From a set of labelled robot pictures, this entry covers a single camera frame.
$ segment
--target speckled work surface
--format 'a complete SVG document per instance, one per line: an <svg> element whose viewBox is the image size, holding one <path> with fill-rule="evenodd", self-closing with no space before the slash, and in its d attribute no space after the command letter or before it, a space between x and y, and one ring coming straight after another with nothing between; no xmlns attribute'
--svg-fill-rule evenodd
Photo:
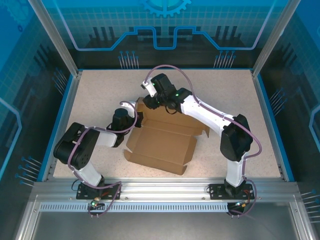
<svg viewBox="0 0 320 240"><path fill-rule="evenodd" d="M84 70L73 103L68 127L73 122L85 126L106 127L122 100L135 101L147 95L140 85L148 70ZM157 70L153 76L165 73L177 89L190 89L183 75L176 70ZM185 70L197 96L218 110L248 119L251 131L263 146L262 154L250 158L246 164L248 177L280 177L274 151L267 132L257 93L249 70ZM98 146L91 160L105 177L181 177L162 170L128 162L123 151L127 139L118 148ZM258 147L251 145L250 153ZM220 138L210 131L197 137L192 161L182 177L225 177L227 160L220 153ZM57 162L54 177L73 177L66 165Z"/></svg>

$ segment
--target blue frame edge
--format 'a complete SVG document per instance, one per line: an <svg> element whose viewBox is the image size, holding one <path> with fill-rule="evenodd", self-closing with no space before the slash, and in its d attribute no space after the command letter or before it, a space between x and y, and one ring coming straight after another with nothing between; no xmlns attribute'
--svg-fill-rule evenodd
<svg viewBox="0 0 320 240"><path fill-rule="evenodd" d="M263 100L264 100L264 102L266 104L266 108L268 110L268 113L269 113L269 116L270 116L270 119L271 119L271 124L272 124L272 127L274 129L276 141L278 143L278 146L279 146L279 149L280 149L280 152L281 152L281 156L282 156L284 167L285 167L284 170L286 171L286 174L288 176L288 181L289 182L294 182L295 178L294 178L294 175L292 173L292 170L291 170L291 167L290 167L290 164L289 164L289 160L288 160L288 157L287 157L287 154L286 154L286 151L285 151L285 147L284 147L284 144L282 142L282 139L281 139L281 136L280 136L280 133L279 133L279 129L278 129L278 126L277 126L277 123L276 123L276 119L275 119L275 116L274 116L274 114L272 112L271 105L270 105L270 102L269 102L269 99L268 99L268 96L267 96L267 92L266 92L266 89L265 89L265 85L264 85L264 83L262 81L260 73L258 74L257 79L258 79L259 85L261 87L261 91L262 91L262 94L263 94Z"/></svg>
<svg viewBox="0 0 320 240"><path fill-rule="evenodd" d="M69 91L70 91L70 87L71 87L72 81L73 81L73 76L70 74L70 77L69 77L68 83L66 85L66 88L65 88L65 91L64 91L64 95L63 95L63 98L62 98L62 101L61 101L61 104L60 104L60 108L59 108L58 114L57 114L56 119L55 119L55 123L54 123L53 129L52 129L52 133L51 133L51 136L50 136L50 139L49 139L49 143L48 143L48 146L46 148L46 151L45 151L45 154L44 154L44 157L43 157L43 161L42 161L42 165L41 165L41 168L40 168L40 172L39 172L37 180L36 180L37 182L42 182L42 178L43 178L43 176L45 174L46 166L48 164L49 157L50 157L50 152L51 152L51 149L52 149L52 147L54 145L55 136L57 134L57 130L58 130L58 126L59 126L60 121L61 121L62 113L64 111L64 108L65 108L65 105L66 105L66 102L67 102L67 97L69 95Z"/></svg>

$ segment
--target glass panel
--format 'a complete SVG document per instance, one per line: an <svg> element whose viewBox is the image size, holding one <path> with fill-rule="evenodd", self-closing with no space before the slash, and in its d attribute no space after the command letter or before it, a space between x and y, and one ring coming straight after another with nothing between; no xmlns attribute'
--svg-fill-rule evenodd
<svg viewBox="0 0 320 240"><path fill-rule="evenodd" d="M70 73L28 1L0 1L0 23L0 232L14 239Z"/></svg>
<svg viewBox="0 0 320 240"><path fill-rule="evenodd" d="M320 191L320 2L302 0L261 71L294 178Z"/></svg>
<svg viewBox="0 0 320 240"><path fill-rule="evenodd" d="M81 69L251 68L287 0L43 0Z"/></svg>

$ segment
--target open cardboard box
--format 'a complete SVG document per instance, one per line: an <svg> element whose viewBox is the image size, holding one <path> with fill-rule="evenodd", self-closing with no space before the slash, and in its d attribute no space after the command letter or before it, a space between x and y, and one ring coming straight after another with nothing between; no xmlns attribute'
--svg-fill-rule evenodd
<svg viewBox="0 0 320 240"><path fill-rule="evenodd" d="M149 109L143 97L136 108L143 113L142 127L135 127L127 141L124 157L129 162L183 175L192 160L197 139L209 127L193 117L177 112L169 114L164 106Z"/></svg>

